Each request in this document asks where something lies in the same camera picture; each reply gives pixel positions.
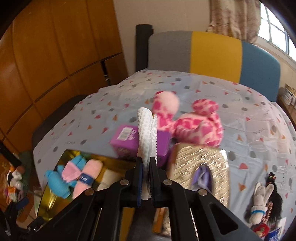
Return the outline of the pink towel blue band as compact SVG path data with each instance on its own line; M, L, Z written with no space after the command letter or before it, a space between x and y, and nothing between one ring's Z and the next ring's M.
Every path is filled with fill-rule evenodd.
M92 184L99 176L102 167L103 163L99 160L91 159L86 163L74 187L72 199L75 199L83 191L92 187Z

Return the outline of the white waffle cloth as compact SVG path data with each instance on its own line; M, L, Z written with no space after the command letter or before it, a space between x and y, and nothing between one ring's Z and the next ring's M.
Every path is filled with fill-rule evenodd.
M157 125L158 118L148 108L139 108L137 111L138 140L137 156L142 158L142 200L148 200L149 190L149 163L150 157L157 161Z

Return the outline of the silver glitter tissue box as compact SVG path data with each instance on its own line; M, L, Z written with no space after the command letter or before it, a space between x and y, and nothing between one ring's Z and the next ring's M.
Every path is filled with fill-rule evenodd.
M185 189L204 188L229 206L230 177L225 150L177 143L171 150L167 175Z

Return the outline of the gold round bin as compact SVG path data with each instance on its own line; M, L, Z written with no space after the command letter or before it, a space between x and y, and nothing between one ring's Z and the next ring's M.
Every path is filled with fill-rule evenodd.
M135 167L135 159L122 160L81 152L78 150L66 150L62 154L57 164L66 165L68 161L78 155L82 155L87 161L95 159L102 162L103 166L101 171L92 185L92 188L96 191L106 189L111 184L122 180L125 177L126 171ZM46 186L41 198L37 216L41 216L46 221L49 221L62 209L64 209L71 201L72 196L69 196L65 199L58 197L48 186Z

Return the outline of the pink spotted plush toy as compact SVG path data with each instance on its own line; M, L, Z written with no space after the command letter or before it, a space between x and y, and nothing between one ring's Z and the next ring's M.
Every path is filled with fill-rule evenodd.
M192 112L184 113L174 120L179 105L175 93L156 93L152 113L157 115L158 130L169 132L172 138L181 143L218 147L223 138L219 105L210 99L198 99L192 104Z

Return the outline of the purple cardboard box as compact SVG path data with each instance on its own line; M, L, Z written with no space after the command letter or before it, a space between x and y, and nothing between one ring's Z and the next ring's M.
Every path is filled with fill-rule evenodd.
M121 125L111 138L110 144L117 156L121 159L134 159L137 157L139 146L138 128L131 125ZM169 159L171 147L171 134L157 132L157 163L158 167L165 165Z

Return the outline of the red reindeer sock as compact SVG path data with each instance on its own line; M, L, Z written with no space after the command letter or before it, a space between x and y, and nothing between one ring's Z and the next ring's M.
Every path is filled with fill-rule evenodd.
M267 236L270 228L266 223L260 223L258 225L253 226L252 231L256 233L260 238L264 238Z

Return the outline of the pink brown scrunchie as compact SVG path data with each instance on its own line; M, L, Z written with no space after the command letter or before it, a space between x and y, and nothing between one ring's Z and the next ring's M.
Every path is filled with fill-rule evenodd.
M264 214L264 216L263 216L263 218L261 220L261 222L264 223L264 224L267 224L267 222L268 222L268 220L270 218L270 214L271 214L271 211L272 211L272 208L273 208L273 203L271 201L268 202L266 207L267 207L267 211L266 211L266 213Z

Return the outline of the black hair wig piece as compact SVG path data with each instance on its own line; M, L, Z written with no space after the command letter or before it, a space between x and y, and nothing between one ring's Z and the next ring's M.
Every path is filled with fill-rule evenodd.
M271 209L271 213L269 216L268 223L270 225L275 225L280 219L282 214L282 197L278 193L277 185L275 183L276 176L273 172L270 172L268 177L266 178L266 186L272 184L274 187L273 192L269 197L269 202L273 203L273 207Z

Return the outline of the patterned light blue tablecloth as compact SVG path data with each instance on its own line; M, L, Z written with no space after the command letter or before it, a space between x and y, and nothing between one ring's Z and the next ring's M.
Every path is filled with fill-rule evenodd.
M227 154L230 210L244 218L255 184L276 176L282 197L280 224L295 218L295 129L284 111L244 85L174 71L144 70L90 94L50 128L34 148L42 186L67 150L115 157L110 142L121 125L137 126L137 111L155 112L162 130L179 142L213 144Z

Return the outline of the blue white tissue pack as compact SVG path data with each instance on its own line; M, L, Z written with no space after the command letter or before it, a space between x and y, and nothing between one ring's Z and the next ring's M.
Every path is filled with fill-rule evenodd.
M285 231L286 217L278 221L275 228L270 231L264 238L264 241L280 241L281 236Z

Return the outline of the grey yellow blue headboard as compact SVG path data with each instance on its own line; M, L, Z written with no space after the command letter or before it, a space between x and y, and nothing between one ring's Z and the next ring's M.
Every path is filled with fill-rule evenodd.
M265 51L224 35L169 31L149 38L148 68L179 71L228 80L276 101L280 64Z

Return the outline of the wooden wardrobe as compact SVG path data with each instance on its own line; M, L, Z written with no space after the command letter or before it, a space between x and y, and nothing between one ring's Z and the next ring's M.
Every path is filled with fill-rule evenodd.
M126 77L113 1L30 1L1 37L1 140L31 151L59 106Z

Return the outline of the beige patterned curtain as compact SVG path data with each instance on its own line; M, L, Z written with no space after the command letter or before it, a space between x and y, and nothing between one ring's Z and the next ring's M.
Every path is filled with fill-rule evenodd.
M207 32L253 44L260 28L260 1L211 0Z

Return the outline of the window with metal frame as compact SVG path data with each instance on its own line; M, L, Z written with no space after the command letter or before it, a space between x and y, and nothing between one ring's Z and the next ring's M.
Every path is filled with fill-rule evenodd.
M258 36L267 40L295 60L295 45L278 18L260 3L260 28Z

